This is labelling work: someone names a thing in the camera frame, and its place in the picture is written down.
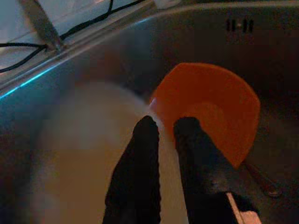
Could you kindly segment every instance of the stainless steel sink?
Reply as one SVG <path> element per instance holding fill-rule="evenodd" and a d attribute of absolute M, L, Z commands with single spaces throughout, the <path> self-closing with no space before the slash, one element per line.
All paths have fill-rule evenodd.
<path fill-rule="evenodd" d="M 256 91 L 262 112 L 248 160 L 280 184 L 283 196 L 268 198 L 244 167 L 239 171 L 263 223 L 299 223 L 299 2 L 199 4 L 148 16 L 152 11 L 126 17 L 2 84 L 3 223 L 20 218 L 36 140 L 61 97 L 107 80 L 148 99 L 180 62 L 225 67 Z"/>

